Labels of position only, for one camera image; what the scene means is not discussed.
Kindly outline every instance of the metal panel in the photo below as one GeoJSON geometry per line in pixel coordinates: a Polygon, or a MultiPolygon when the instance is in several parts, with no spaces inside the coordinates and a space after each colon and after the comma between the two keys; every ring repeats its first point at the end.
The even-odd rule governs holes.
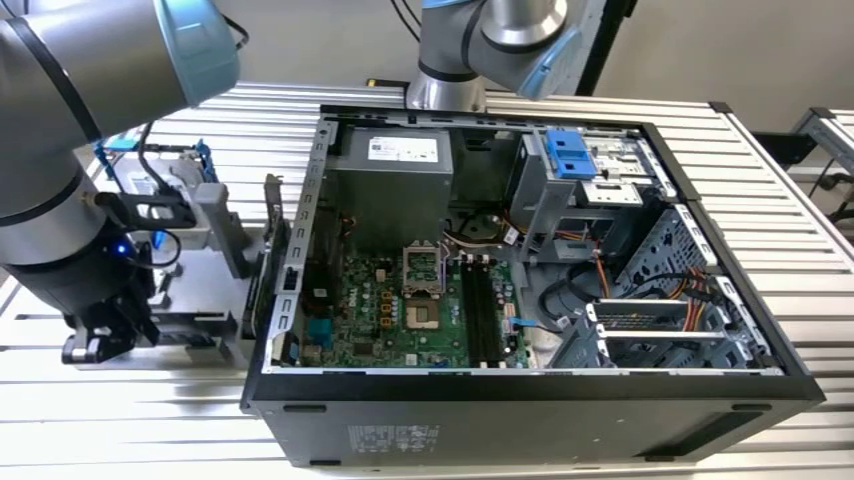
{"type": "MultiPolygon", "coordinates": [[[[320,102],[396,106],[401,96],[396,89],[242,84],[200,108],[158,122],[152,141],[189,143],[204,136],[214,149],[220,177],[229,183],[230,206],[257,215],[252,219],[260,219],[264,211],[262,174],[282,175],[285,212],[292,215],[320,102]]],[[[854,315],[847,313],[854,310],[851,259],[825,226],[809,218],[743,132],[703,103],[573,97],[531,103],[505,93],[489,93],[488,102],[497,114],[652,122],[684,166],[732,167],[768,175],[769,181],[763,183],[740,177],[737,182],[700,180],[696,185],[713,214],[740,217],[735,220],[747,217],[747,221],[724,217],[727,221],[719,222],[739,255],[791,251],[793,255],[831,257],[829,262],[792,261],[796,257],[741,262],[819,377],[828,402],[692,465],[604,465],[596,466],[595,472],[573,465],[298,470],[281,460],[278,446],[260,421],[237,410],[244,372],[213,366],[185,368],[181,352],[149,356],[149,364],[158,370],[78,371],[62,366],[57,343],[65,335],[61,320],[9,281],[0,287],[0,466],[18,467],[3,471],[3,478],[156,478],[164,474],[220,478],[246,472],[294,479],[592,475],[799,480],[809,474],[825,479],[854,476],[854,315]],[[731,209],[749,205],[768,208],[731,209]],[[756,218],[777,220],[785,215],[800,218],[795,223],[756,218]],[[18,319],[23,315],[38,319],[18,319]]],[[[137,361],[148,359],[142,350],[133,355],[137,361]]]]}

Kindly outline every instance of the case label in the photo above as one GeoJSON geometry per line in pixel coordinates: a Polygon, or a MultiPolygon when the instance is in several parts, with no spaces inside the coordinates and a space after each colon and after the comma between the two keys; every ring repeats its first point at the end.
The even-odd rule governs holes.
{"type": "Polygon", "coordinates": [[[373,137],[368,160],[438,163],[438,142],[434,138],[373,137]]]}
{"type": "Polygon", "coordinates": [[[429,453],[438,441],[438,425],[350,425],[354,453],[429,453]]]}

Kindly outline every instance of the blue clip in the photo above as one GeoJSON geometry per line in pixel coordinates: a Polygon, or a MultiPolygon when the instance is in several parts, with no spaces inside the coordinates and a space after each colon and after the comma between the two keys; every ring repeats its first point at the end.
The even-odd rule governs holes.
{"type": "Polygon", "coordinates": [[[519,317],[509,317],[509,324],[520,327],[539,327],[536,320],[521,320],[519,317]]]}
{"type": "Polygon", "coordinates": [[[94,151],[94,158],[97,158],[97,161],[101,164],[101,167],[104,167],[104,171],[106,172],[106,178],[116,182],[118,191],[124,193],[124,186],[121,185],[121,181],[118,180],[118,176],[116,175],[116,170],[112,167],[112,163],[109,163],[109,159],[106,158],[104,142],[94,143],[94,145],[92,145],[92,150],[94,151]]]}
{"type": "Polygon", "coordinates": [[[213,168],[213,157],[210,156],[210,147],[204,144],[204,140],[200,139],[194,146],[198,157],[201,158],[201,177],[205,183],[218,183],[218,177],[216,176],[216,169],[213,168]]]}
{"type": "Polygon", "coordinates": [[[555,165],[555,177],[589,180],[596,176],[596,166],[577,132],[545,130],[545,150],[555,165]]]}
{"type": "Polygon", "coordinates": [[[130,137],[124,137],[121,135],[116,135],[114,137],[108,138],[104,142],[101,142],[104,148],[110,152],[134,152],[138,148],[138,141],[136,141],[130,137]]]}

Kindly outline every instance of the robotic arm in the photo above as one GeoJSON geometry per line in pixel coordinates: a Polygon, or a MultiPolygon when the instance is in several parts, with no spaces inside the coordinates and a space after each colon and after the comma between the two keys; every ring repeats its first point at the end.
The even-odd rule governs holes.
{"type": "Polygon", "coordinates": [[[552,94],[581,44],[571,20],[567,0],[424,0],[408,107],[482,111],[481,77],[531,100],[552,94]]]}
{"type": "Polygon", "coordinates": [[[62,361],[94,363],[158,332],[148,247],[73,149],[225,92],[238,64],[209,0],[69,3],[0,22],[0,265],[76,330],[62,361]]]}
{"type": "MultiPolygon", "coordinates": [[[[236,46],[210,0],[39,4],[0,21],[0,266],[74,329],[62,361],[97,363],[160,336],[150,246],[128,237],[156,226],[137,207],[172,211],[160,228],[194,217],[165,185],[98,193],[73,149],[230,89],[236,46]]],[[[567,0],[424,0],[408,106],[482,110],[480,76],[531,99],[552,93],[580,46],[567,17],[567,0]]]]}

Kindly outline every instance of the slotted aluminum table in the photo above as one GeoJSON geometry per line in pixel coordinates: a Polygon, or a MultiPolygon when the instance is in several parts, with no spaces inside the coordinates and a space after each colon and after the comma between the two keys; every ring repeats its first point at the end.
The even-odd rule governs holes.
{"type": "MultiPolygon", "coordinates": [[[[229,206],[258,223],[268,172],[281,177],[285,211],[294,212],[321,103],[398,106],[401,92],[241,84],[157,122],[150,142],[204,137],[229,206]]],[[[262,421],[240,414],[242,372],[178,367],[168,353],[156,359],[162,370],[62,366],[68,330],[10,280],[0,289],[0,466],[18,467],[0,476],[854,477],[854,251],[735,116],[704,103],[573,97],[532,103],[503,93],[489,94],[488,109],[657,126],[827,402],[695,465],[298,470],[262,421]]]]}

